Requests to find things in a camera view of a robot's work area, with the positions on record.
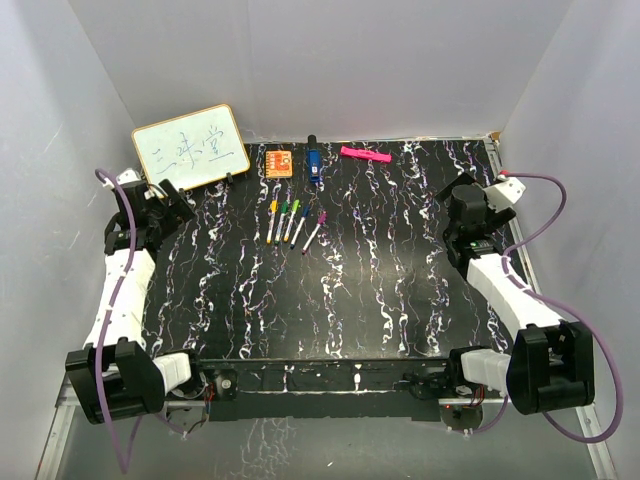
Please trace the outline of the white pen yellow tip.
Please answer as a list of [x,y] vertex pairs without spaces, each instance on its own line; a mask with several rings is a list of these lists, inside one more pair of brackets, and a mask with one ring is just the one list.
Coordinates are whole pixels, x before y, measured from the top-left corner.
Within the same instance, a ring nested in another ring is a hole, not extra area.
[[272,200],[269,207],[270,216],[269,216],[269,224],[268,224],[268,230],[267,230],[267,236],[266,236],[267,244],[271,244],[273,241],[273,230],[274,230],[275,218],[277,213],[277,205],[278,205],[277,200]]

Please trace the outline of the white pen green tip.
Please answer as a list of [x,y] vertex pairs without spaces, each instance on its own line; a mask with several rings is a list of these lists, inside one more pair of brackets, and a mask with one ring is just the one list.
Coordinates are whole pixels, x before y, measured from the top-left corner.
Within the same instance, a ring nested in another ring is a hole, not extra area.
[[284,201],[280,207],[280,216],[279,216],[279,220],[276,228],[276,234],[274,237],[274,244],[276,245],[281,242],[282,235],[283,235],[282,232],[283,232],[287,212],[288,212],[288,202]]

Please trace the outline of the white pen orange tip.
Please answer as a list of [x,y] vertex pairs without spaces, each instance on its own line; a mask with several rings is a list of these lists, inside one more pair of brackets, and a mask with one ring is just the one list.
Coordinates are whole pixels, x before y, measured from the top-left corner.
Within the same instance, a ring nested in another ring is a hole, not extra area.
[[285,233],[284,233],[284,236],[283,236],[283,241],[284,242],[288,242],[289,239],[290,239],[291,231],[292,231],[293,223],[294,223],[294,218],[295,218],[296,212],[297,212],[297,210],[299,208],[299,205],[300,205],[300,200],[296,199],[296,200],[293,201],[293,203],[292,203],[292,205],[290,207],[289,216],[288,216],[288,222],[287,222],[286,230],[285,230]]

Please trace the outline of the white pen blue tip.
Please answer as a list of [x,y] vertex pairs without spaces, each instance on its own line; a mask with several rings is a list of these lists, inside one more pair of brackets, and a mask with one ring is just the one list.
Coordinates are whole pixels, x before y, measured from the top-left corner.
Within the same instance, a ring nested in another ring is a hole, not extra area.
[[293,237],[291,239],[290,249],[294,249],[295,248],[295,245],[296,245],[296,243],[298,241],[298,238],[299,238],[299,236],[301,234],[301,231],[303,229],[305,221],[306,221],[306,219],[307,219],[307,217],[309,215],[310,209],[311,209],[310,205],[307,205],[307,206],[304,207],[304,209],[302,211],[301,218],[300,218],[300,220],[299,220],[299,222],[297,224],[296,230],[295,230],[294,235],[293,235]]

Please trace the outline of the white pen purple tip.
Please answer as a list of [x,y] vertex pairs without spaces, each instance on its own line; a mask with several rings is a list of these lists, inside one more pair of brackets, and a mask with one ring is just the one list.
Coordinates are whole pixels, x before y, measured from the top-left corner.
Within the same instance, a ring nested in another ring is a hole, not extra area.
[[326,221],[326,217],[327,217],[327,212],[326,212],[326,211],[323,211],[323,212],[319,215],[319,217],[318,217],[318,219],[317,219],[317,222],[316,222],[316,225],[315,225],[314,229],[312,230],[312,232],[310,233],[310,235],[309,235],[309,237],[308,237],[307,241],[305,242],[304,246],[302,247],[301,253],[302,253],[303,255],[305,255],[305,254],[308,252],[309,248],[311,247],[311,244],[313,243],[314,239],[315,239],[315,238],[316,238],[316,236],[318,235],[318,232],[319,232],[320,228],[321,228],[321,227],[323,226],[323,224],[325,223],[325,221]]

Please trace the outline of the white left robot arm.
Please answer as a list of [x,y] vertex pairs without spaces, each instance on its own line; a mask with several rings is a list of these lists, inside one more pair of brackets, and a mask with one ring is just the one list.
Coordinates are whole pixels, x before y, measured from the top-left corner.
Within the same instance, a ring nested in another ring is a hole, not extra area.
[[168,394],[200,396],[207,376],[190,349],[145,352],[144,307],[164,241],[195,216],[183,191],[170,181],[148,185],[127,169],[106,186],[119,211],[104,233],[106,276],[90,334],[68,353],[65,370],[88,421],[121,420],[159,412]]

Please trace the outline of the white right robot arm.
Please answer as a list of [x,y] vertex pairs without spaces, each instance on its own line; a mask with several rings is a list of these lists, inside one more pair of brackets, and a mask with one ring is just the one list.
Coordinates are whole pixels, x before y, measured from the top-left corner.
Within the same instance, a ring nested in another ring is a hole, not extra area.
[[447,388],[466,397],[480,386],[510,397],[524,415],[592,403],[593,336],[533,296],[531,287],[503,265],[492,235],[514,219],[524,185],[503,178],[484,187],[460,174],[436,199],[447,206],[443,241],[451,265],[486,300],[513,340],[510,353],[472,346],[450,352]]

